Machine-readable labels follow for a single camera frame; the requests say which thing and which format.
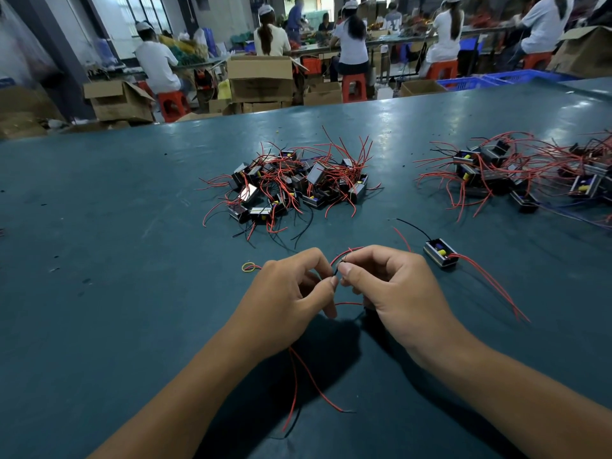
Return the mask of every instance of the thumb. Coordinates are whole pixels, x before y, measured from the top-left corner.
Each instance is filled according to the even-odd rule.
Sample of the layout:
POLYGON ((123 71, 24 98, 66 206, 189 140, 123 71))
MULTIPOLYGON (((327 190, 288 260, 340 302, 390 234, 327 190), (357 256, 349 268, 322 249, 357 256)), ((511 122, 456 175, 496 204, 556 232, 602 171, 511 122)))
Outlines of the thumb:
POLYGON ((350 262, 341 262, 338 265, 338 270, 342 274, 342 278, 360 291, 365 297, 369 298, 373 303, 382 301, 384 284, 382 280, 374 277, 370 272, 362 267, 356 266, 350 262))
POLYGON ((338 315, 336 306, 333 304, 333 295, 336 293, 337 286, 337 277, 325 278, 317 283, 306 298, 302 298, 298 302, 300 306, 306 309, 311 318, 315 317, 317 312, 323 310, 327 317, 333 319, 338 315))

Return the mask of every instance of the hand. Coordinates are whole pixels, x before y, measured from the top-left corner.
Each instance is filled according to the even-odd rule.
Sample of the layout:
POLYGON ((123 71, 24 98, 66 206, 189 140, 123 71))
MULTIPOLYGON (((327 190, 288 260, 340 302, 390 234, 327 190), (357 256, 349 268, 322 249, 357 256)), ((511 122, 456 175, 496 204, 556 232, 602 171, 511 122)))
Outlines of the hand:
POLYGON ((319 311, 335 318, 337 286, 338 279, 318 248, 268 261, 223 331, 262 361, 297 340, 319 311))
POLYGON ((341 284, 362 293, 391 335, 421 367, 473 339, 448 307, 420 254, 368 246, 338 266, 341 284))

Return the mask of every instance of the worker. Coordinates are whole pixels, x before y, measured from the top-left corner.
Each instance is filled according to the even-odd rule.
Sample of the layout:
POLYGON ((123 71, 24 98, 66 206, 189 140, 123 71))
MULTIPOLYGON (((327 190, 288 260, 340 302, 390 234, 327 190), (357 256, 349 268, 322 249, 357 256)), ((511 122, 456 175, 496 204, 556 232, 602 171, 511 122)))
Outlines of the worker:
POLYGON ((191 83, 180 79, 171 66, 178 66, 170 48, 159 43, 153 27, 146 21, 136 23, 136 31, 142 43, 136 48, 136 59, 142 70, 147 74, 147 84, 153 93, 169 93, 182 91, 185 95, 192 89, 191 83))
POLYGON ((257 56, 282 56, 291 51, 287 32, 276 26, 274 9, 270 5, 262 5, 257 14, 261 22, 261 27, 253 36, 257 56))
POLYGON ((356 75, 368 73, 370 62, 368 49, 365 46, 367 30, 365 22, 357 15, 356 0, 348 0, 342 7, 342 23, 336 24, 330 47, 340 42, 340 56, 331 59, 329 78, 338 81, 338 74, 356 75))
POLYGON ((290 40, 301 45, 302 37, 300 36, 300 29, 304 27, 302 21, 302 8, 304 6, 304 0, 295 0, 294 6, 289 10, 287 15, 287 35, 290 40))
POLYGON ((333 22, 329 22, 329 13, 323 14, 323 22, 319 24, 320 32, 331 32, 333 30, 333 22))
POLYGON ((402 26, 402 13, 397 10, 395 1, 389 2, 389 12, 384 17, 384 28, 389 30, 399 30, 402 26))
POLYGON ((425 61, 419 69, 419 76, 427 76, 432 63, 453 61, 457 59, 459 41, 463 29, 464 13, 460 8, 461 0, 444 0, 442 11, 433 20, 433 29, 438 32, 438 42, 434 43, 425 55, 425 61))
POLYGON ((538 1, 516 26, 517 29, 531 29, 531 33, 500 53, 497 69, 512 71, 526 54, 552 52, 563 34, 573 5, 574 0, 538 1))
MULTIPOLYGON (((367 246, 338 271, 417 364, 525 455, 612 457, 612 411, 479 341, 453 315, 423 256, 367 246)), ((319 311, 337 316, 339 281, 317 248, 256 273, 230 320, 90 459, 191 459, 225 398, 258 363, 292 345, 319 311)))

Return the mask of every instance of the yellow rubber band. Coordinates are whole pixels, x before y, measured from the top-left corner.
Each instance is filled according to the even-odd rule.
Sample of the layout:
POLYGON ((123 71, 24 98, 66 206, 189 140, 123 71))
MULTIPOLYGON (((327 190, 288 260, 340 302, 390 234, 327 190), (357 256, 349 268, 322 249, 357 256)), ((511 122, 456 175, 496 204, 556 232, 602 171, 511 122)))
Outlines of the yellow rubber band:
POLYGON ((256 269, 254 262, 245 262, 241 267, 243 272, 252 272, 256 269))

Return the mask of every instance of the black pants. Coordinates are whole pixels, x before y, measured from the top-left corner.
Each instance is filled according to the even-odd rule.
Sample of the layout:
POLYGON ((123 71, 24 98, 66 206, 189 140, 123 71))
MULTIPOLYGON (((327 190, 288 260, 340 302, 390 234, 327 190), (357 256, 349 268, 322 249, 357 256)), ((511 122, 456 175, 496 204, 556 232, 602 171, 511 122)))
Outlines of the black pants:
POLYGON ((338 81, 338 74, 351 76, 356 74, 367 74, 370 69, 370 61, 361 64, 345 64, 340 62, 340 56, 334 56, 329 65, 329 79, 332 82, 338 81))

